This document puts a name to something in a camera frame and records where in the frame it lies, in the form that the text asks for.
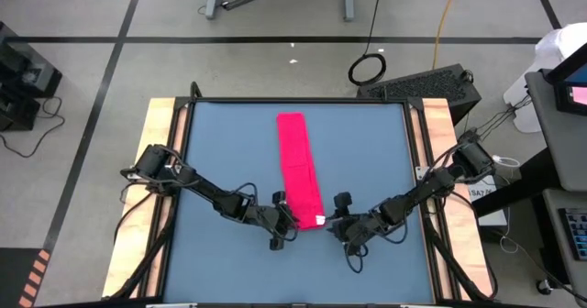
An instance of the blue table surface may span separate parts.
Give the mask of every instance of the blue table surface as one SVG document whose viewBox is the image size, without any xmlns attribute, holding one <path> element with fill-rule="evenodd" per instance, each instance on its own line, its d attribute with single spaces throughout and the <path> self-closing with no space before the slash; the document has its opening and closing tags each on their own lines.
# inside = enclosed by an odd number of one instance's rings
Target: blue table surface
<svg viewBox="0 0 587 308">
<path fill-rule="evenodd" d="M 398 104 L 198 103 L 186 161 L 223 189 L 254 182 L 260 204 L 283 190 L 276 116 L 302 112 L 327 215 L 333 197 L 350 192 L 364 213 L 415 182 Z M 402 245 L 369 243 L 364 270 L 347 266 L 326 229 L 301 232 L 280 251 L 270 234 L 220 217 L 209 202 L 182 191 L 165 303 L 431 303 L 430 276 L 417 211 Z M 403 230 L 391 234 L 398 239 Z M 351 258 L 355 264 L 357 258 Z"/>
</svg>

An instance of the gray floor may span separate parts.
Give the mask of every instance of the gray floor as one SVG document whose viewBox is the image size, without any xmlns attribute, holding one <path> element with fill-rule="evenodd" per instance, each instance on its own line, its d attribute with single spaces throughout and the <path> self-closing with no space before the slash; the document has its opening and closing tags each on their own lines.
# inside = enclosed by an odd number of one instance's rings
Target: gray floor
<svg viewBox="0 0 587 308">
<path fill-rule="evenodd" d="M 357 0 L 356 19 L 342 21 L 342 0 L 256 0 L 207 21 L 195 10 L 205 0 L 139 0 L 131 37 L 366 36 L 375 0 Z M 381 0 L 374 35 L 433 37 L 446 0 Z M 587 21 L 585 0 L 550 0 L 564 26 Z M 129 0 L 0 0 L 0 21 L 20 36 L 115 37 Z M 454 0 L 443 36 L 539 38 L 552 29 L 540 0 Z M 63 191 L 83 129 L 105 73 L 113 44 L 49 44 L 33 47 L 64 74 L 57 92 L 67 123 L 31 159 L 0 148 L 0 247 L 39 248 Z M 152 97 L 186 95 L 196 80 L 208 96 L 353 96 L 349 65 L 364 44 L 126 44 L 85 157 L 37 304 L 99 299 L 122 206 L 121 168 L 134 159 L 147 104 Z M 372 44 L 388 61 L 386 78 L 428 70 L 432 44 Z M 482 101 L 469 126 L 505 110 L 503 92 L 534 57 L 531 45 L 441 45 L 438 65 L 461 63 L 473 71 Z M 367 78 L 370 64 L 358 68 Z M 31 149 L 52 124 L 39 120 L 30 133 L 6 134 L 11 145 Z M 541 134 L 518 133 L 511 120 L 483 145 L 492 154 L 525 161 L 541 150 Z M 26 186 L 18 184 L 27 178 Z M 514 237 L 526 238 L 527 208 L 514 208 Z M 532 237 L 525 243 L 536 250 Z M 534 291 L 541 275 L 522 255 L 493 244 L 486 252 L 506 303 L 573 306 L 569 295 Z"/>
</svg>

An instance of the red towel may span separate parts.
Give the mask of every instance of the red towel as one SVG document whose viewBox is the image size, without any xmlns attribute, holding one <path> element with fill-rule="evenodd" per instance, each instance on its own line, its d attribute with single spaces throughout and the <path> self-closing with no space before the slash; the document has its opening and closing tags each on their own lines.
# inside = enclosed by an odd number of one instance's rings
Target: red towel
<svg viewBox="0 0 587 308">
<path fill-rule="evenodd" d="M 300 230 L 324 226 L 325 215 L 312 161 L 310 140 L 301 113 L 278 114 L 277 131 L 282 161 L 285 201 Z"/>
</svg>

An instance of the floor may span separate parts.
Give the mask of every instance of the floor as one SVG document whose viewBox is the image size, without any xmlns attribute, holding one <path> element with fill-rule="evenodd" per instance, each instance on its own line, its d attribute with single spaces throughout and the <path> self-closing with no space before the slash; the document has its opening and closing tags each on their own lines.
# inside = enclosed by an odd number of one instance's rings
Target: floor
<svg viewBox="0 0 587 308">
<path fill-rule="evenodd" d="M 117 196 L 125 180 L 118 171 L 133 162 L 150 98 L 186 95 L 191 81 L 207 96 L 355 95 L 347 70 L 365 48 L 375 0 L 356 0 L 349 23 L 342 0 L 255 0 L 221 9 L 213 21 L 196 13 L 204 3 L 0 0 L 0 21 L 64 74 L 57 95 L 65 126 L 30 159 L 0 148 L 0 160 L 10 165 L 0 168 L 0 247 L 52 252 L 37 305 L 100 298 L 122 211 Z M 386 79 L 431 67 L 445 3 L 381 0 L 373 30 L 379 39 L 370 50 L 386 57 Z M 506 108 L 502 94 L 532 62 L 537 39 L 587 21 L 586 8 L 587 0 L 453 0 L 438 66 L 460 63 L 474 73 L 482 101 L 469 126 Z M 370 65 L 360 66 L 358 76 L 373 75 Z M 51 126 L 39 120 L 32 132 L 6 137 L 29 151 L 32 138 Z M 545 147 L 541 134 L 521 134 L 511 119 L 483 145 L 522 162 Z M 23 176 L 33 181 L 22 185 Z M 527 210 L 513 208 L 512 234 L 537 248 L 538 240 L 525 236 Z M 501 301 L 573 306 L 562 291 L 538 294 L 534 281 L 542 276 L 522 255 L 485 248 Z"/>
</svg>

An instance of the yellow cable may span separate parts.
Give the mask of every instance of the yellow cable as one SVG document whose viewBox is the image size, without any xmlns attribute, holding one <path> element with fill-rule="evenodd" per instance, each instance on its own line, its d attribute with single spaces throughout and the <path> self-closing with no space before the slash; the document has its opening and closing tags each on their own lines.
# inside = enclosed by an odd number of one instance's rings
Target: yellow cable
<svg viewBox="0 0 587 308">
<path fill-rule="evenodd" d="M 432 60 L 432 70 L 434 70 L 437 67 L 438 42 L 440 41 L 440 32 L 442 32 L 442 27 L 444 27 L 444 19 L 447 17 L 447 12 L 449 11 L 451 2 L 452 0 L 447 1 L 447 5 L 444 8 L 444 13 L 442 13 L 442 18 L 440 18 L 440 24 L 438 25 L 437 38 L 434 41 L 434 59 Z"/>
</svg>

